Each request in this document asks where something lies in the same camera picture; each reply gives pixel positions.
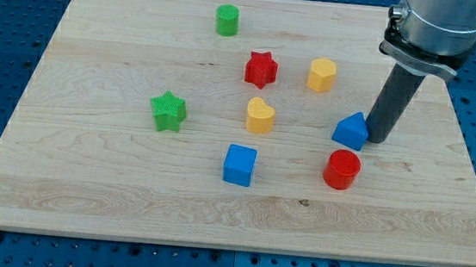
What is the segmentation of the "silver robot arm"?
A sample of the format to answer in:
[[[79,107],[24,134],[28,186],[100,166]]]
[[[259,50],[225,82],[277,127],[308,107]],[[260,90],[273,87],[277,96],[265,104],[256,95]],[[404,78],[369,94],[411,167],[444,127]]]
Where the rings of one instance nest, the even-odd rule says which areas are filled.
[[[476,0],[400,0],[388,18],[380,51],[415,76],[454,78],[476,45]]]

